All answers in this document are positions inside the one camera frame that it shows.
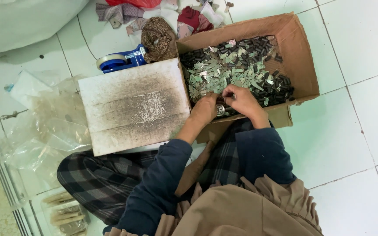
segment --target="navy blue sweater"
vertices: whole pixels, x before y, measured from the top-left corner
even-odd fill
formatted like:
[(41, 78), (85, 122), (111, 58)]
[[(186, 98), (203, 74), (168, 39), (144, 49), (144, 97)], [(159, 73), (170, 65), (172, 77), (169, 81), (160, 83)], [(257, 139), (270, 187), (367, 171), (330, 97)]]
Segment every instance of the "navy blue sweater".
[[(289, 184), (296, 179), (291, 172), (290, 155), (274, 128), (237, 133), (236, 143), (240, 174), (250, 182), (254, 183), (264, 174), (278, 184)], [(153, 236), (161, 215), (176, 213), (179, 198), (174, 192), (191, 153), (191, 145), (180, 139), (161, 146), (141, 183), (129, 195), (118, 225), (104, 228), (103, 234), (115, 227), (139, 236)]]

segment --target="white tile floor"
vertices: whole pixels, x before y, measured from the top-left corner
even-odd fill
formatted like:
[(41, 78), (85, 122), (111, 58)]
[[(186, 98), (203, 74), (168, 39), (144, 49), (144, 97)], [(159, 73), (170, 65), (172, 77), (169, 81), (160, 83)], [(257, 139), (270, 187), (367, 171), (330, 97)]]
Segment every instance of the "white tile floor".
[[(378, 0), (238, 0), (229, 14), (224, 0), (214, 3), (228, 24), (298, 14), (323, 95), (291, 107), (294, 126), (278, 132), (295, 174), (318, 203), (323, 233), (378, 236)], [(191, 4), (195, 0), (183, 0), (179, 8)], [(100, 74), (95, 58), (133, 49), (123, 26), (97, 22), (94, 11), (91, 1), (57, 35), (0, 53), (0, 117), (25, 110), (3, 89), (20, 70), (89, 77)], [(0, 122), (0, 138), (17, 120)], [(204, 145), (196, 147), (192, 157)], [(102, 227), (93, 220), (92, 235)]]

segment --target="person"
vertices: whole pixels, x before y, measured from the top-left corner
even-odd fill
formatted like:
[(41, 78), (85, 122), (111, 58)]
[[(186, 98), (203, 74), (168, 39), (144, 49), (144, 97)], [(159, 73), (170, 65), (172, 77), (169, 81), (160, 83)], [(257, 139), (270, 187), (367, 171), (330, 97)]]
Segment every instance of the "person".
[(59, 166), (60, 183), (109, 225), (105, 236), (322, 235), (313, 198), (268, 114), (247, 88), (229, 84), (222, 95), (247, 118), (186, 168), (191, 144), (217, 115), (218, 94), (200, 99), (156, 155), (73, 154)]

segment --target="dirty white board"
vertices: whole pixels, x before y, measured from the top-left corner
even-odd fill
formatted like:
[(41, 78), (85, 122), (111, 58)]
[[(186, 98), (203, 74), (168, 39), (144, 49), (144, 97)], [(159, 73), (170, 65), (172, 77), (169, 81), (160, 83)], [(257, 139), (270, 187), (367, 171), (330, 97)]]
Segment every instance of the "dirty white board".
[(190, 114), (178, 59), (79, 80), (94, 156), (164, 142)]

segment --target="cardboard box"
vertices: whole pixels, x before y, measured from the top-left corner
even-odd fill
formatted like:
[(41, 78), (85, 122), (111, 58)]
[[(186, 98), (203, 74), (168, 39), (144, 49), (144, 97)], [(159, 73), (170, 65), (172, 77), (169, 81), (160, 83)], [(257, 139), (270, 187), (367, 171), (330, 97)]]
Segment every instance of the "cardboard box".
[[(270, 120), (276, 128), (292, 126), (289, 106), (319, 96), (319, 86), (310, 46), (303, 26), (294, 13), (241, 21), (219, 29), (194, 34), (176, 41), (176, 48), (178, 54), (183, 54), (207, 46), (215, 46), (228, 40), (250, 39), (266, 35), (275, 35), (283, 62), (275, 60), (264, 62), (265, 69), (271, 72), (278, 69), (281, 74), (291, 79), (291, 85), (295, 88), (293, 94), (295, 100), (264, 109), (269, 113)], [(187, 88), (186, 96), (192, 108), (193, 104), (190, 102)], [(232, 121), (240, 118), (244, 118), (244, 115), (239, 114), (213, 121), (199, 134), (197, 142), (217, 141)]]

